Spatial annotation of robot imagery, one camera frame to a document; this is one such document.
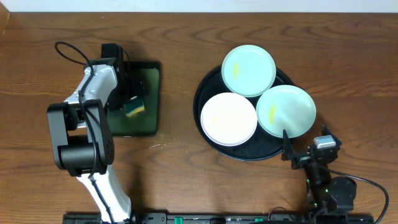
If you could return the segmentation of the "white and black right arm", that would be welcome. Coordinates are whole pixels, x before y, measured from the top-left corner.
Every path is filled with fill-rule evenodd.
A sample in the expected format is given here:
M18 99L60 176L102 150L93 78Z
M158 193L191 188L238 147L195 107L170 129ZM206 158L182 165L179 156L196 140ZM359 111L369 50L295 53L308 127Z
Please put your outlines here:
M303 169L307 176L308 189L315 208L310 212L310 220L320 217L345 215L354 209L356 182L349 177L332 177L328 164L338 158L342 142L326 127L322 135L313 140L307 152L293 149L286 130L283 130L282 160L290 161L293 170Z

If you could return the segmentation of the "mint green plate top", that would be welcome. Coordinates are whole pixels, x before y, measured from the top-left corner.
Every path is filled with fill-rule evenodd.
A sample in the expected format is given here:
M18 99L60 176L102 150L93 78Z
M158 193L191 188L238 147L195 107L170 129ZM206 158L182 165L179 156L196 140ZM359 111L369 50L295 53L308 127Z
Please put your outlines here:
M230 91L253 98L272 86L276 78L276 65L272 56L262 47L240 45L224 58L221 76Z

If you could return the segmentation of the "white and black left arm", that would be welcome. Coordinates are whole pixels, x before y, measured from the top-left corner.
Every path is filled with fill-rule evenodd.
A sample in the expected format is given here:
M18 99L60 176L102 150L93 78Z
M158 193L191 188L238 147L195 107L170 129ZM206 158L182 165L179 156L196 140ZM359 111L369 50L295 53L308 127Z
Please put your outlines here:
M140 222L112 166L114 141L106 117L108 108L120 109L129 99L123 55L121 46L103 44L100 58L82 62L84 77L76 90L47 108L56 166L76 177L100 209L65 214L63 223Z

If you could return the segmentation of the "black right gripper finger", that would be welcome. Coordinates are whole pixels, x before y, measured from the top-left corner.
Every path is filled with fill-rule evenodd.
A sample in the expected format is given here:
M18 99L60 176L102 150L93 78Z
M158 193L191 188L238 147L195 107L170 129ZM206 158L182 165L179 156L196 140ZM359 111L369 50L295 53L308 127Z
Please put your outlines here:
M295 152L292 147L292 143L290 142L290 138L287 134L287 131L283 130L283 152L281 159L283 161L289 161L294 158Z
M321 134L322 136L332 136L333 133L324 125L321 125Z

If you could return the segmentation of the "white pinkish plate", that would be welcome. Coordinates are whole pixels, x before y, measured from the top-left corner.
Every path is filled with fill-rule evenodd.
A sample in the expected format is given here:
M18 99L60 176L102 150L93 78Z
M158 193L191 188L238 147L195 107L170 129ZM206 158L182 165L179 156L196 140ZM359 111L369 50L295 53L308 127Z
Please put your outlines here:
M251 102L236 93L212 96L200 113L205 135L222 146L238 146L248 141L257 128L257 114Z

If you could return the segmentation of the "green and yellow sponge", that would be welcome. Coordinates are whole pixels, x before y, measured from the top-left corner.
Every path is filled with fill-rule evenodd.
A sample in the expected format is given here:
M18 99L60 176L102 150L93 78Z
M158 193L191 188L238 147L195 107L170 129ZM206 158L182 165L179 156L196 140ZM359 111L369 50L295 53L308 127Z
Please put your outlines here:
M138 96L131 98L123 107L127 117L134 116L145 110L144 101Z

